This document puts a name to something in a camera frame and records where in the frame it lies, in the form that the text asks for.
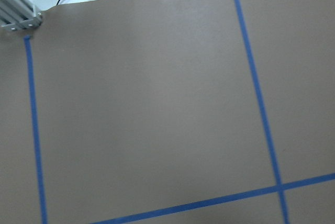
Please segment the aluminium frame post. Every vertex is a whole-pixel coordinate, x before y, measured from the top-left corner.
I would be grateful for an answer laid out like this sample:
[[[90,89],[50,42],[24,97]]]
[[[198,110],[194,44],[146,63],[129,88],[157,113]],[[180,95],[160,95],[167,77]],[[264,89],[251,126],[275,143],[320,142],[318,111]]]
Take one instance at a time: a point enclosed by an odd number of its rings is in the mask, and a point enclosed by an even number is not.
[[[39,27],[43,21],[41,10],[30,0],[1,0],[1,27],[18,31]]]

